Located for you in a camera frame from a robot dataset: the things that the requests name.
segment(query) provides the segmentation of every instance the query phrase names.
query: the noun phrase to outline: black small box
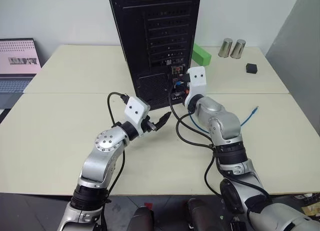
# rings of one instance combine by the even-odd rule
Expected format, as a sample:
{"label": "black small box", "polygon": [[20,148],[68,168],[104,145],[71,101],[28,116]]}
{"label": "black small box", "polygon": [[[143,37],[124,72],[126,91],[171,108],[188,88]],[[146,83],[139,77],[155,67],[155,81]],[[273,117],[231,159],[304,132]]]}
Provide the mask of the black small box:
{"label": "black small box", "polygon": [[256,74],[258,72],[257,65],[253,63],[247,63],[245,69],[246,72],[250,74]]}

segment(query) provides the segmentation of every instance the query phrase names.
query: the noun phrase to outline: silver cylinder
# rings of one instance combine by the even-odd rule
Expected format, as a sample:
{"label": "silver cylinder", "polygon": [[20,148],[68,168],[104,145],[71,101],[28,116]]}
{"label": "silver cylinder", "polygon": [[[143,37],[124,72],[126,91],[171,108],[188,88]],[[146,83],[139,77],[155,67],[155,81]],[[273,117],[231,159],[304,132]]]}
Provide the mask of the silver cylinder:
{"label": "silver cylinder", "polygon": [[246,41],[243,40],[243,39],[238,39],[236,41],[236,44],[232,50],[232,53],[231,53],[231,58],[234,58],[234,59],[240,59],[241,58],[241,55],[242,55],[242,52],[244,51],[244,48],[245,48],[245,45],[246,45]]}
{"label": "silver cylinder", "polygon": [[223,44],[220,48],[220,51],[218,53],[218,55],[222,58],[227,58],[229,56],[229,52],[231,49],[231,45],[232,45],[232,39],[231,38],[225,38],[223,40]]}

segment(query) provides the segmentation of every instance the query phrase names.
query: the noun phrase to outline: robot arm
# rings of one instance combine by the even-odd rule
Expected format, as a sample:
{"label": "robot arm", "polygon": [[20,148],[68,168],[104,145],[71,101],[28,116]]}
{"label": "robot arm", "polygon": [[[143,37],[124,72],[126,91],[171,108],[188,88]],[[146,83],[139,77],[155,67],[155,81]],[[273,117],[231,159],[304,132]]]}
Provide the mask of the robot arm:
{"label": "robot arm", "polygon": [[320,223],[287,205],[272,203],[247,157],[239,119],[205,96],[204,67],[190,68],[188,74],[189,95],[184,105],[209,131],[217,168],[224,177],[220,191],[227,208],[246,214],[256,231],[319,231]]}
{"label": "robot arm", "polygon": [[71,201],[67,204],[58,231],[100,230],[96,224],[103,205],[108,203],[108,186],[118,157],[130,141],[145,132],[159,130],[169,119],[166,113],[158,123],[149,121],[150,106],[137,97],[130,97],[124,114],[125,122],[99,133],[86,158]]}

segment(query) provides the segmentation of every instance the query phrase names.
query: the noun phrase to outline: white wall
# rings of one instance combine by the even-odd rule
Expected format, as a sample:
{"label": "white wall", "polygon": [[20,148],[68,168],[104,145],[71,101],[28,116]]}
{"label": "white wall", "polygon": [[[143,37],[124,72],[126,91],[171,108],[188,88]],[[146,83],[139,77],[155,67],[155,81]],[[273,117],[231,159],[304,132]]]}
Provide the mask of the white wall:
{"label": "white wall", "polygon": [[[264,53],[296,0],[201,0],[196,42],[245,39]],[[33,37],[47,60],[60,44],[120,44],[109,0],[0,0],[0,39]]]}

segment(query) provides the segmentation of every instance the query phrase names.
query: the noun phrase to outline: green block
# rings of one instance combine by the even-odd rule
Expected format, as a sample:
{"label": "green block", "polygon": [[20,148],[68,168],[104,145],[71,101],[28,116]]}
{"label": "green block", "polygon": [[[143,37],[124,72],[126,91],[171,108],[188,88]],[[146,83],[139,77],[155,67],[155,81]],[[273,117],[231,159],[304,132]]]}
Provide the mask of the green block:
{"label": "green block", "polygon": [[211,61],[211,54],[194,43],[192,59],[200,66],[208,66]]}

